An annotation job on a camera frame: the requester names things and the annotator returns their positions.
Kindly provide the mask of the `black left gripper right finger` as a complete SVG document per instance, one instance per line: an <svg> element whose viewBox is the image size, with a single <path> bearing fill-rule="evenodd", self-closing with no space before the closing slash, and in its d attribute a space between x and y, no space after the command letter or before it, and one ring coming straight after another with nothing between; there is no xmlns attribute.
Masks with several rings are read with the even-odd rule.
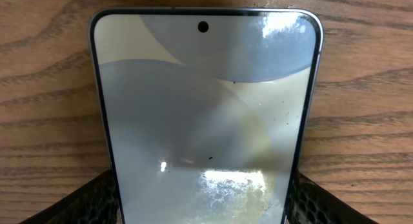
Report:
<svg viewBox="0 0 413 224"><path fill-rule="evenodd" d="M293 177L285 214L290 224L378 224L299 172Z"/></svg>

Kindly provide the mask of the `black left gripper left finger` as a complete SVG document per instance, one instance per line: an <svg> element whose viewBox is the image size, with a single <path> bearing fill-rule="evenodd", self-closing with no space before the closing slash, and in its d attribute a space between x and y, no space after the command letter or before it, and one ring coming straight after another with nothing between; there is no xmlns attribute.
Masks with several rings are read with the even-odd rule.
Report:
<svg viewBox="0 0 413 224"><path fill-rule="evenodd" d="M114 176L107 170L19 224L116 224L118 204Z"/></svg>

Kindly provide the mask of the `Galaxy smartphone blue screen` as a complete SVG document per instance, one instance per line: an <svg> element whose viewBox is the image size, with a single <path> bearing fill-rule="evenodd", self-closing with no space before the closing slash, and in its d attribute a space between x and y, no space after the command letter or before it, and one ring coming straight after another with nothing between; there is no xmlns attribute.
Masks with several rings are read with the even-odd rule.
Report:
<svg viewBox="0 0 413 224"><path fill-rule="evenodd" d="M323 26L295 8L109 8L88 29L123 223L285 223Z"/></svg>

